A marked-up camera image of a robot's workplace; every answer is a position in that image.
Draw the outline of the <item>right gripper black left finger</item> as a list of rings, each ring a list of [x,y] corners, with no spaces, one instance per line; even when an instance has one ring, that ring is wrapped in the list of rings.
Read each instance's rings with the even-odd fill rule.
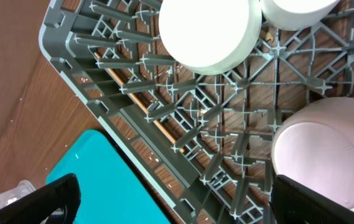
[[[80,204],[78,179],[69,173],[0,209],[0,224],[73,223]]]

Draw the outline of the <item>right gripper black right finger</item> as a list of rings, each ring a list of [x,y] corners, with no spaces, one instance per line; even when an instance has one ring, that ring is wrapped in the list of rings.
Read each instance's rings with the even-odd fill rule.
[[[354,212],[286,177],[277,175],[271,208],[278,224],[354,224]]]

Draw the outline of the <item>small pink bowl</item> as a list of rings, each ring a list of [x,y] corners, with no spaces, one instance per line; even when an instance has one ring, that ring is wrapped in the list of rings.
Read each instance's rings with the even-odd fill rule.
[[[317,100],[287,118],[271,159],[277,175],[354,212],[354,98]]]

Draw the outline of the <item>wooden chopstick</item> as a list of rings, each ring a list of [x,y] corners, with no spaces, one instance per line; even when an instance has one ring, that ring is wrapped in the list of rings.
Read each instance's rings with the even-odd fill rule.
[[[94,56],[96,59],[101,59],[101,54],[98,52],[95,52]],[[120,76],[114,70],[112,70],[111,68],[107,68],[107,71],[110,72],[111,76],[118,84],[120,85],[124,84],[124,80],[121,79]],[[135,102],[135,104],[137,104],[140,107],[140,109],[143,110],[145,114],[149,113],[145,105],[143,104],[143,102],[134,93],[128,93],[128,96],[133,100],[133,102]],[[167,139],[172,144],[176,142],[175,137],[173,137],[173,135],[163,126],[163,124],[160,121],[155,120],[154,124],[159,128],[159,130],[167,137]]]

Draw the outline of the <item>pale green bowl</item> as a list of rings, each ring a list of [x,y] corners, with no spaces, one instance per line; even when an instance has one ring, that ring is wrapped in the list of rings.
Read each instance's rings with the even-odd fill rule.
[[[261,25],[258,0],[163,0],[159,13],[167,52],[202,75],[238,66],[256,45]]]

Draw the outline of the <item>white paper cup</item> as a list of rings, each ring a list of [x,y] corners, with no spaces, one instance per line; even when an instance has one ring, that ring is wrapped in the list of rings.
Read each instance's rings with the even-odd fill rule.
[[[263,16],[282,30],[301,30],[318,23],[339,0],[260,0]]]

